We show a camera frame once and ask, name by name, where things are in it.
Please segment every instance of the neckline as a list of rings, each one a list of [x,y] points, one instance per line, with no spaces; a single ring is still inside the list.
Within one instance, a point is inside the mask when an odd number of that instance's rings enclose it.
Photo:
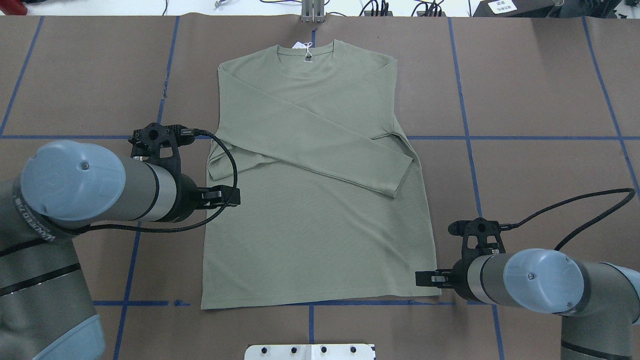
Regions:
[[[325,78],[331,76],[332,73],[337,70],[337,60],[340,58],[340,44],[341,42],[338,40],[331,41],[328,45],[324,45],[321,47],[311,47],[309,51],[315,55],[322,55],[332,53],[332,57],[329,61],[322,64],[320,67],[316,67],[313,71],[305,70],[302,65],[304,65],[302,61],[302,57],[304,57],[307,53],[306,49],[290,49],[288,47],[283,47],[280,45],[273,46],[271,48],[270,58],[275,63],[278,71],[290,78],[301,78],[301,79],[318,79]],[[286,55],[286,56],[299,56],[300,57],[300,66],[298,68],[291,68],[284,65],[278,55]]]

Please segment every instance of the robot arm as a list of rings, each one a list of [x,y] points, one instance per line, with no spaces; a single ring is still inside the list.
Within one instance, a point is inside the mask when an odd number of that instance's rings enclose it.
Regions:
[[[131,158],[90,143],[48,143],[18,179],[0,183],[0,359],[102,355],[100,318],[71,239],[92,229],[140,228],[90,224],[178,222],[196,209],[219,213],[240,203],[235,181],[199,188],[181,174],[178,147],[198,133],[150,124],[129,140]],[[172,155],[162,158],[163,148]]]
[[[581,262],[556,250],[506,254],[496,222],[478,218],[464,222],[462,231],[460,225],[453,223],[449,230],[463,235],[463,259],[452,269],[416,272],[416,285],[562,316],[562,360],[631,359],[632,326],[640,317],[638,272]],[[466,248],[469,235],[479,236],[475,249]],[[487,243],[487,236],[497,242]]]

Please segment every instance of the sticker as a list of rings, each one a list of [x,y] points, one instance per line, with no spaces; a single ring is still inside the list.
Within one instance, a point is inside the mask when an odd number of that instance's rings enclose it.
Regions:
[[[518,10],[518,8],[516,8],[516,6],[513,4],[512,0],[493,1],[491,3],[488,3],[488,5],[491,8],[491,11],[493,11],[493,13],[495,14],[508,13]]]

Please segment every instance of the white metal plate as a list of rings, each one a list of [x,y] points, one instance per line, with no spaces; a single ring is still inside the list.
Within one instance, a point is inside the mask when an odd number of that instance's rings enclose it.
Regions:
[[[375,360],[373,344],[252,345],[244,360]]]

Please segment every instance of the folded sleeve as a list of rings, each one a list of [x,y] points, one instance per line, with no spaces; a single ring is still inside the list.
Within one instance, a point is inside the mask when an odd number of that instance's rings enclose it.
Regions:
[[[222,67],[216,136],[324,176],[395,197],[411,157],[274,97]]]

